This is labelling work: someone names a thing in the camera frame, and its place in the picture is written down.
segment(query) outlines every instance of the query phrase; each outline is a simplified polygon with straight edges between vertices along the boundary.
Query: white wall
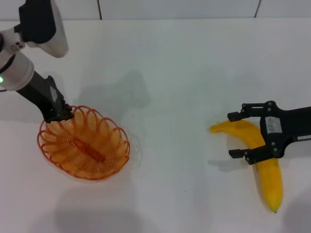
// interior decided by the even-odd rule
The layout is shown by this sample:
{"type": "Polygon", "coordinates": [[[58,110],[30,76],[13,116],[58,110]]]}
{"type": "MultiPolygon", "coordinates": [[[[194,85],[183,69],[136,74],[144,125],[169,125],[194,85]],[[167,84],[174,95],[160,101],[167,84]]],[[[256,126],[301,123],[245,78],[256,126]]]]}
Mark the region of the white wall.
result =
{"type": "Polygon", "coordinates": [[[259,0],[100,0],[103,19],[254,17],[259,0]]]}
{"type": "Polygon", "coordinates": [[[311,0],[262,0],[257,17],[311,17],[311,0]]]}
{"type": "MultiPolygon", "coordinates": [[[[0,0],[0,20],[19,20],[25,0],[0,0]]],[[[100,19],[97,0],[56,0],[63,19],[100,19]]]]}

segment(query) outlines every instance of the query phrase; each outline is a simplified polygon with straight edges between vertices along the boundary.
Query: yellow banana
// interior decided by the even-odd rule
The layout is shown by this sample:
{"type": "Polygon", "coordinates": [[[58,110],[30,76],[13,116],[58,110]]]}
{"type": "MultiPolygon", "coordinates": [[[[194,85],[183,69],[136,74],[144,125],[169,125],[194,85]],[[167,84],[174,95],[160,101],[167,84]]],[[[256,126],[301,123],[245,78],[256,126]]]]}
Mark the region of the yellow banana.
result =
{"type": "MultiPolygon", "coordinates": [[[[265,145],[260,129],[246,120],[234,122],[226,121],[218,125],[213,125],[210,128],[211,133],[220,131],[224,131],[241,139],[251,149],[265,145]]],[[[282,177],[278,160],[269,159],[255,164],[255,166],[256,165],[259,172],[263,198],[269,209],[276,213],[283,198],[282,177]]]]}

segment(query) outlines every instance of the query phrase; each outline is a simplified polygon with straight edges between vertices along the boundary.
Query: white table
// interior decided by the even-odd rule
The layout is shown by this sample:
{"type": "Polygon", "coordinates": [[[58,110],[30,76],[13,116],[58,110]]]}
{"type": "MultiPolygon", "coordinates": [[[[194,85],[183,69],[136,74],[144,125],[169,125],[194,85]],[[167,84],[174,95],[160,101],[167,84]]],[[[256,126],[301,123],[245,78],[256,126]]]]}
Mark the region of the white table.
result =
{"type": "MultiPolygon", "coordinates": [[[[0,29],[16,23],[1,22],[0,29]]],[[[67,21],[62,59],[24,53],[66,101],[125,127],[131,160],[101,182],[71,178],[36,144],[40,111],[0,93],[2,233],[298,233],[311,227],[311,142],[279,163],[283,204],[267,210],[243,148],[208,127],[244,102],[311,106],[311,19],[67,21]]]]}

